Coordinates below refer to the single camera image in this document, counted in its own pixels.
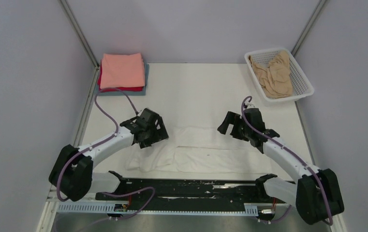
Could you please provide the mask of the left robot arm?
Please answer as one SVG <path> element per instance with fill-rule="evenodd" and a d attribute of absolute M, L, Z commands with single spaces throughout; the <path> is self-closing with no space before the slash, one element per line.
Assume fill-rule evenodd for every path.
<path fill-rule="evenodd" d="M 143 149 L 168 137 L 162 117 L 145 108 L 93 143 L 63 147 L 48 181 L 58 190 L 58 198 L 65 195 L 73 202 L 88 193 L 108 193 L 113 199 L 121 200 L 127 193 L 122 177 L 114 171 L 96 173 L 96 166 L 125 148 L 137 144 Z"/>

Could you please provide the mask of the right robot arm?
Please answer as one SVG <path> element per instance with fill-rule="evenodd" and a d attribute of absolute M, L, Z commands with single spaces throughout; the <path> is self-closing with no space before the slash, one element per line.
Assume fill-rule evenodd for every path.
<path fill-rule="evenodd" d="M 344 212 L 337 175 L 331 169 L 307 163 L 288 148 L 276 131 L 266 128 L 258 108 L 247 108 L 241 114 L 227 112 L 217 130 L 226 134 L 230 125 L 233 126 L 230 132 L 233 138 L 249 142 L 292 178 L 292 182 L 275 174 L 257 178 L 255 195 L 258 200 L 279 199 L 294 207 L 309 225 L 332 221 L 333 216 Z"/>

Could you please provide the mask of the white t shirt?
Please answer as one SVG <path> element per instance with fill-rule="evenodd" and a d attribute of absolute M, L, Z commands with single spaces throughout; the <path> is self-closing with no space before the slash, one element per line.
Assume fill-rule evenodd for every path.
<path fill-rule="evenodd" d="M 135 145 L 128 152 L 128 170 L 177 173 L 267 174 L 269 158 L 247 141 L 213 128 L 174 128 L 166 140 L 150 147 Z"/>

